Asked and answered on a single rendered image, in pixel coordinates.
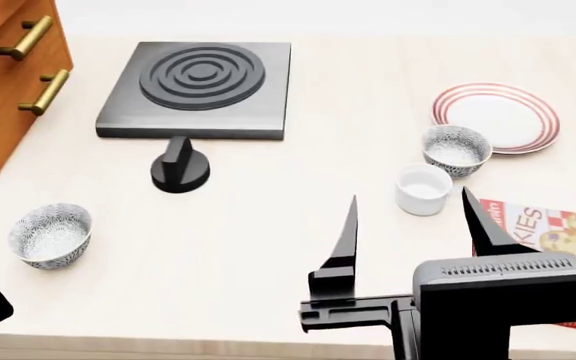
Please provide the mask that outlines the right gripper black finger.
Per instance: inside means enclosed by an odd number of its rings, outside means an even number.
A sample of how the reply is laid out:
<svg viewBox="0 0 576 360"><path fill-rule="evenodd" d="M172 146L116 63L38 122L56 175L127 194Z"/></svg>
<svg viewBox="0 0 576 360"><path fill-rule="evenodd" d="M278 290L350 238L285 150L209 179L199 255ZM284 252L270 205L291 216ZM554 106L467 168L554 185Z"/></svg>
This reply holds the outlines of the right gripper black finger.
<svg viewBox="0 0 576 360"><path fill-rule="evenodd" d="M308 275L311 300L351 299L355 296L358 235L357 197L353 196L332 254Z"/></svg>
<svg viewBox="0 0 576 360"><path fill-rule="evenodd" d="M473 253L479 257L522 254L519 244L482 207L472 192L464 187L461 193L464 215L472 240Z"/></svg>

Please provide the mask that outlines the white ramekin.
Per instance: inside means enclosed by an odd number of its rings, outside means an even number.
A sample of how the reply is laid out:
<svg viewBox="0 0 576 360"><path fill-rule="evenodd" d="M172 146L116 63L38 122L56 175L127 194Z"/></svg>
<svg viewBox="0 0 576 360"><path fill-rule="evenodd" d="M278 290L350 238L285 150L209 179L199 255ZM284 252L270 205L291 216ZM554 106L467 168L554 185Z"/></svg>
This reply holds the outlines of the white ramekin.
<svg viewBox="0 0 576 360"><path fill-rule="evenodd" d="M444 209L453 181L444 170L430 164L404 167L396 178L395 201L404 212L436 215Z"/></svg>

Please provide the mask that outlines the black white patterned bowl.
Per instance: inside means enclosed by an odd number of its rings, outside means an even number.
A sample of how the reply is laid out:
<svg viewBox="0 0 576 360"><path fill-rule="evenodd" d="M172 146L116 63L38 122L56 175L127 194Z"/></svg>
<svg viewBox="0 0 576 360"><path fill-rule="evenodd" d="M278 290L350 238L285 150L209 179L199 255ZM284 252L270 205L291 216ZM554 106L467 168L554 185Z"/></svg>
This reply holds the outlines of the black white patterned bowl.
<svg viewBox="0 0 576 360"><path fill-rule="evenodd" d="M453 179L463 179L479 170L491 158L491 143L471 128L436 125L422 135L422 155L431 165Z"/></svg>
<svg viewBox="0 0 576 360"><path fill-rule="evenodd" d="M22 262L35 269L69 266L87 250L92 218L81 206L55 203L28 212L11 228L7 244Z"/></svg>

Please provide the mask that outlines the white plate with red rings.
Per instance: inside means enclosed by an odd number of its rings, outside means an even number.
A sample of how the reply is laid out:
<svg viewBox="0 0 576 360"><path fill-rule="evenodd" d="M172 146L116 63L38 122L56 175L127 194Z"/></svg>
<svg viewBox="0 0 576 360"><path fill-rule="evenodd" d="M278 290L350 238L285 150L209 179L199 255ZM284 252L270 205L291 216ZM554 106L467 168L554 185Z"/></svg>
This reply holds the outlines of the white plate with red rings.
<svg viewBox="0 0 576 360"><path fill-rule="evenodd" d="M464 83L441 92L431 114L436 125L478 131L498 155L523 155L552 146L561 122L537 95L499 83Z"/></svg>

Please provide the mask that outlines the cookies box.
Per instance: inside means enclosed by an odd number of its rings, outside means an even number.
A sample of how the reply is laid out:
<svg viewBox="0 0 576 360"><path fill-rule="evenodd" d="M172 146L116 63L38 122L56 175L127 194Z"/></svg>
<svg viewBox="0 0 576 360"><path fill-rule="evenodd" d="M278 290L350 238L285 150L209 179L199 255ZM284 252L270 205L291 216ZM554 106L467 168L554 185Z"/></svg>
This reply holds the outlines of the cookies box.
<svg viewBox="0 0 576 360"><path fill-rule="evenodd" d="M538 251L576 255L576 212L480 200L483 209L516 242Z"/></svg>

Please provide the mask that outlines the black stove knob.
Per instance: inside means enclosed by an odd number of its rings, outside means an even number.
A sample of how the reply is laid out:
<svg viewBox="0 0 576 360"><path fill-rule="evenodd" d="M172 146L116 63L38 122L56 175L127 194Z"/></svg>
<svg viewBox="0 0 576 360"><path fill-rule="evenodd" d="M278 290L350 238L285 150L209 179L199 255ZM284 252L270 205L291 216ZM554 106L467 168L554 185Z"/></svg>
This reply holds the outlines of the black stove knob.
<svg viewBox="0 0 576 360"><path fill-rule="evenodd" d="M153 185L170 194L194 191L209 179L208 158L195 150L189 138L172 137L166 151L152 163L150 175Z"/></svg>

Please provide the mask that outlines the black flat stove burner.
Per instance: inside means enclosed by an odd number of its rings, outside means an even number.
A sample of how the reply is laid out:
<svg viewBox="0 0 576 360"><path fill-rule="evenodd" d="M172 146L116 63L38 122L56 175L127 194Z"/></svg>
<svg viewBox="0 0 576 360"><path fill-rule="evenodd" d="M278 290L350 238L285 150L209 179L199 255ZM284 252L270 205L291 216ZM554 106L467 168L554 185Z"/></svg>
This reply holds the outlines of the black flat stove burner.
<svg viewBox="0 0 576 360"><path fill-rule="evenodd" d="M96 119L96 133L282 140L291 55L289 42L141 42Z"/></svg>

